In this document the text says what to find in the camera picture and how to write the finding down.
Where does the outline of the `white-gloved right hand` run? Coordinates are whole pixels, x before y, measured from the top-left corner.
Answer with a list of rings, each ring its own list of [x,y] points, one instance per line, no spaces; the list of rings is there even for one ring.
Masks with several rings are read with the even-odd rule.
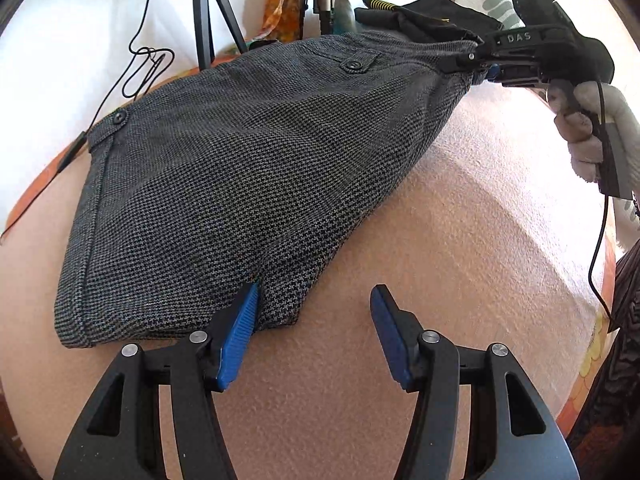
[[[629,183],[634,198],[639,199],[639,123],[620,90],[610,84],[586,81],[574,89],[578,110],[567,108],[565,92],[551,86],[547,91],[548,104],[555,114],[554,123],[560,136],[566,141],[570,153],[570,164],[574,173],[586,182],[597,182],[599,168],[603,162],[602,143],[593,134],[590,114],[600,112],[603,98],[605,113],[610,115],[620,133],[623,150],[629,169]]]

